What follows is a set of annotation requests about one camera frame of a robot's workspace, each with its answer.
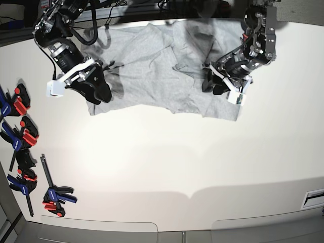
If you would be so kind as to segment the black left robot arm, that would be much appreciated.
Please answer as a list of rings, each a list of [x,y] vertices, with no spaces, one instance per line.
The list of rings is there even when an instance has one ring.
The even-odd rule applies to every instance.
[[[252,81],[251,72],[275,60],[277,8],[274,2],[249,1],[241,45],[204,65],[208,70],[201,87],[204,93],[222,95],[233,88],[242,93]]]

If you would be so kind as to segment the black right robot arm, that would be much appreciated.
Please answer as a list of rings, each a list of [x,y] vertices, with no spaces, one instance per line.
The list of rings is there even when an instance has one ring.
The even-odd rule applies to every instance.
[[[93,22],[91,40],[85,40],[74,29],[75,20],[87,7],[91,9]],[[33,36],[39,48],[50,51],[52,62],[63,73],[60,78],[54,75],[47,83],[47,96],[61,97],[66,89],[70,89],[95,105],[111,101],[112,93],[105,81],[103,63],[83,55],[71,40],[74,36],[85,46],[91,46],[97,41],[95,1],[53,1],[35,24]]]

